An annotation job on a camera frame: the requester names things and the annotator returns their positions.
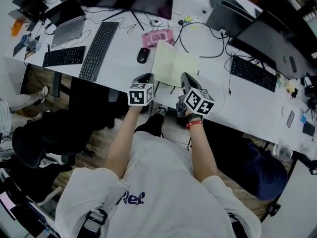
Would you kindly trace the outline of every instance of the shoe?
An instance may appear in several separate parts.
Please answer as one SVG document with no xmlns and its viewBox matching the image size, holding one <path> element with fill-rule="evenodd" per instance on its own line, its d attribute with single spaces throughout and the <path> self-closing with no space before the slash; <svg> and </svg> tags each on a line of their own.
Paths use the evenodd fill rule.
<svg viewBox="0 0 317 238">
<path fill-rule="evenodd" d="M 160 105 L 158 109 L 155 111 L 155 114 L 160 114 L 165 116 L 168 110 L 168 106 Z"/>
<path fill-rule="evenodd" d="M 42 95 L 42 99 L 41 99 L 41 103 L 44 103 L 45 101 L 45 96 L 49 93 L 49 88 L 47 86 L 44 86 L 43 89 L 41 90 L 41 95 Z"/>
</svg>

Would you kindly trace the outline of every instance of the white t-shirt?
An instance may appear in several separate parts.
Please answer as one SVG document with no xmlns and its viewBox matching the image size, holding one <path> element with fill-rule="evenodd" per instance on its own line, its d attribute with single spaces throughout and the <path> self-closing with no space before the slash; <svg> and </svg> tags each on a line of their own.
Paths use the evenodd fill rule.
<svg viewBox="0 0 317 238">
<path fill-rule="evenodd" d="M 0 100 L 0 133 L 2 136 L 8 135 L 11 131 L 11 113 L 8 103 Z"/>
<path fill-rule="evenodd" d="M 190 152 L 166 139 L 136 132 L 122 179 L 130 189 L 108 213 L 103 238 L 235 238 L 228 212 L 249 238 L 261 236 L 259 219 L 232 190 L 217 176 L 199 183 Z M 87 213 L 100 208 L 118 182 L 108 169 L 75 169 L 56 210 L 61 237 L 77 237 Z"/>
</svg>

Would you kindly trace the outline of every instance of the table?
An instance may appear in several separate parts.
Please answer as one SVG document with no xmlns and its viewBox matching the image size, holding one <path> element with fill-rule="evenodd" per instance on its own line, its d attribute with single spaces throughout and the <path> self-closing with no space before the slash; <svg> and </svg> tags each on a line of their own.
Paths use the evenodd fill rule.
<svg viewBox="0 0 317 238">
<path fill-rule="evenodd" d="M 255 8 L 261 11 L 261 9 L 248 0 L 237 1 L 253 16 L 255 16 Z M 59 3 L 60 2 L 57 1 L 49 5 L 53 7 Z M 202 8 L 207 8 L 208 12 L 203 14 Z M 88 11 L 99 11 L 103 8 L 84 9 Z M 68 48 L 82 41 L 73 47 L 86 46 L 86 55 L 99 27 L 98 23 L 115 13 L 116 11 L 86 13 L 87 19 L 85 20 L 82 37 L 78 40 L 70 41 L 67 45 L 63 44 L 61 46 Z M 205 22 L 211 13 L 211 7 L 209 6 L 209 0 L 174 0 L 173 13 L 200 16 L 203 22 Z M 139 20 L 144 23 L 145 31 L 142 31 L 138 24 L 130 34 L 127 34 L 129 28 L 118 29 L 116 31 L 95 83 L 127 92 L 131 81 L 135 77 L 152 71 L 155 55 L 154 50 L 151 50 L 145 64 L 139 64 L 136 61 L 137 54 L 142 46 L 141 35 L 152 30 L 151 26 L 145 25 L 149 25 L 149 19 L 143 13 L 137 13 L 136 15 Z M 129 12 L 123 13 L 110 20 L 116 22 L 123 20 L 120 28 L 125 28 L 137 23 L 133 15 Z M 162 26 L 166 25 L 167 20 L 162 20 L 164 20 Z M 7 57 L 12 58 L 13 48 L 19 42 L 21 36 L 26 33 L 26 29 L 24 27 L 22 28 L 17 37 L 11 38 L 5 53 Z M 176 37 L 180 31 L 180 27 L 172 27 L 171 29 L 173 29 L 174 36 Z M 47 32 L 51 33 L 53 30 L 54 26 L 52 25 L 47 29 Z M 213 32 L 215 35 L 220 36 L 217 31 Z M 40 23 L 36 25 L 32 32 L 33 38 L 38 35 L 41 35 L 41 42 L 52 42 L 53 35 L 47 36 L 44 34 L 44 27 L 41 26 Z M 214 38 L 209 29 L 203 25 L 200 27 L 184 28 L 182 41 L 189 52 L 201 56 L 215 56 L 220 54 L 222 50 L 222 40 Z M 25 62 L 42 66 L 44 54 L 48 51 L 45 45 L 46 44 L 43 44 L 43 47 L 34 55 L 27 58 Z M 179 50 L 183 50 L 179 42 L 175 47 Z M 229 45 L 227 50 L 229 53 L 238 51 Z M 23 61 L 24 54 L 25 48 L 13 57 L 13 59 Z M 239 51 L 238 54 L 247 56 L 246 53 L 241 51 Z M 307 106 L 298 101 L 299 98 L 290 100 L 286 89 L 283 87 L 277 87 L 275 93 L 272 93 L 244 79 L 236 76 L 230 77 L 230 73 L 224 69 L 224 64 L 228 59 L 229 56 L 225 52 L 217 58 L 200 59 L 200 74 L 198 80 L 202 87 L 206 88 L 216 101 L 212 114 L 206 117 L 206 119 L 272 143 L 288 144 L 294 151 L 306 154 L 312 159 L 317 158 L 317 156 L 315 157 L 317 150 L 316 140 L 312 141 L 312 137 L 302 133 L 303 124 L 299 120 L 302 114 L 301 109 L 307 109 Z M 230 61 L 228 61 L 226 68 L 230 68 Z M 78 77 L 81 64 L 53 66 L 49 67 L 49 69 Z M 229 82 L 231 95 L 228 93 Z M 299 95 L 302 96 L 303 87 L 299 84 L 299 80 L 294 80 L 293 84 L 298 87 Z M 180 88 L 176 88 L 172 94 L 170 94 L 171 90 L 172 87 L 160 83 L 157 88 L 155 101 L 175 108 L 178 96 L 182 95 L 182 92 Z M 286 122 L 291 110 L 295 113 L 295 118 L 289 129 L 286 126 Z"/>
</svg>

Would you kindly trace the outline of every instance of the wooden floor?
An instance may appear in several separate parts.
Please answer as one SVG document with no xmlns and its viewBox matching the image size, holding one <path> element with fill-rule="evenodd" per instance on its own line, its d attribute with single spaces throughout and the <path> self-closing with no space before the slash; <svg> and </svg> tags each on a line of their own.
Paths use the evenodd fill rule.
<svg viewBox="0 0 317 238">
<path fill-rule="evenodd" d="M 37 106 L 30 106 L 27 108 L 24 108 L 20 110 L 18 113 L 21 115 L 24 115 L 26 117 L 34 117 L 39 112 L 45 112 L 48 109 L 52 110 L 53 112 L 59 110 L 59 109 L 68 109 L 68 102 L 69 102 L 69 96 L 67 96 L 64 93 L 60 93 L 59 98 L 54 98 L 52 96 L 52 82 L 53 82 L 53 72 L 48 69 L 42 69 L 39 67 L 32 67 L 32 71 L 30 71 L 28 78 L 27 78 L 27 84 L 25 92 L 28 94 L 35 93 L 42 89 L 41 83 L 36 79 L 37 78 L 46 86 L 50 88 L 49 94 L 46 97 L 46 101 L 43 104 L 39 104 Z M 71 83 L 71 77 L 70 76 L 63 76 L 62 83 L 68 87 L 70 87 Z M 148 119 L 149 115 L 147 114 L 141 114 L 137 125 L 145 123 L 145 121 Z M 115 127 L 112 130 L 108 130 L 107 128 L 95 131 L 90 138 L 90 141 L 87 145 L 89 149 L 95 152 L 94 157 L 86 157 L 82 154 L 76 155 L 76 165 L 75 167 L 87 167 L 90 169 L 95 169 L 102 167 L 107 152 L 109 149 L 109 146 L 114 139 L 116 133 L 118 132 L 121 124 L 122 124 L 123 118 L 116 119 L 115 120 Z M 176 117 L 172 116 L 171 114 L 167 114 L 164 120 L 162 131 L 165 135 L 165 138 L 174 142 L 175 144 L 183 147 L 184 149 L 187 149 L 187 144 L 189 141 L 189 130 L 181 127 L 176 122 Z M 261 139 L 254 138 L 248 135 L 244 135 L 245 137 L 249 137 L 253 139 L 253 141 L 258 146 L 263 146 L 265 142 Z M 283 163 L 289 171 L 292 162 Z M 53 188 L 57 186 L 61 186 L 63 189 L 67 185 L 67 182 L 72 174 L 72 171 L 70 172 L 64 172 L 59 174 L 59 176 L 56 178 Z M 219 172 L 219 176 L 222 178 L 224 183 L 232 188 L 233 193 L 236 195 L 238 199 L 240 199 L 251 211 L 253 211 L 259 218 L 261 218 L 264 213 L 266 212 L 266 208 L 270 201 L 259 201 L 256 197 L 249 194 L 247 191 L 245 191 L 242 187 L 240 187 L 236 182 Z"/>
</svg>

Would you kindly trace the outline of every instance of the laptop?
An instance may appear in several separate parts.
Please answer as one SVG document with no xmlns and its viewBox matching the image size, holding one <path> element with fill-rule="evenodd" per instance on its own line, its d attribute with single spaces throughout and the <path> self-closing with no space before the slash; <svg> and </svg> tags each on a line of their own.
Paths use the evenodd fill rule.
<svg viewBox="0 0 317 238">
<path fill-rule="evenodd" d="M 76 0 L 67 0 L 45 13 L 55 26 L 52 48 L 81 37 L 85 13 Z"/>
</svg>

